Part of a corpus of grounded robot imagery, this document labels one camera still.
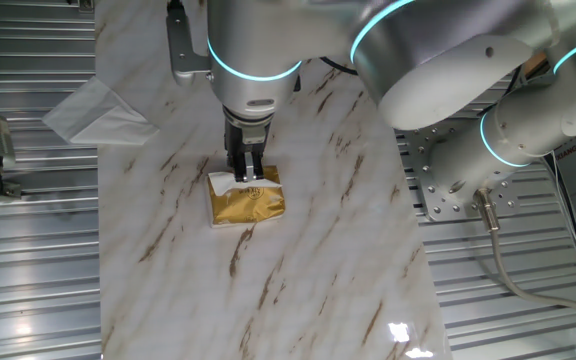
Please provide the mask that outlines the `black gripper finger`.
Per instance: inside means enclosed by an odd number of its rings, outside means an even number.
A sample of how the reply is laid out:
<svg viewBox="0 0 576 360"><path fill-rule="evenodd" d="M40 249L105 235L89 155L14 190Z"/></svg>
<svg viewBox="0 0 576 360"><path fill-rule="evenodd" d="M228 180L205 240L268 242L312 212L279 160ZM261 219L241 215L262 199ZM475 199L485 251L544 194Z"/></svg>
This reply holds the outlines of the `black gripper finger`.
<svg viewBox="0 0 576 360"><path fill-rule="evenodd" d="M244 181L252 182L263 178L262 155L259 152L246 152L244 154Z"/></svg>
<svg viewBox="0 0 576 360"><path fill-rule="evenodd" d="M247 163L245 153L237 151L230 156L231 167L234 170L236 182L247 181Z"/></svg>

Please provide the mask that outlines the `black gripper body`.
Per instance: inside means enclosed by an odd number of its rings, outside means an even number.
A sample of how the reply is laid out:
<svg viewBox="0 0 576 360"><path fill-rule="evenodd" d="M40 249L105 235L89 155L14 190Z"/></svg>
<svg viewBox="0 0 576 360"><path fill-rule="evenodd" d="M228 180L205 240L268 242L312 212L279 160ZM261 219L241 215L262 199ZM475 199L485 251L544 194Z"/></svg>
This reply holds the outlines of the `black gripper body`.
<svg viewBox="0 0 576 360"><path fill-rule="evenodd" d="M254 161L261 161L270 124L270 115L245 118L235 113L225 113L225 149L230 167L237 168L239 163L243 163L246 153L251 153Z"/></svg>

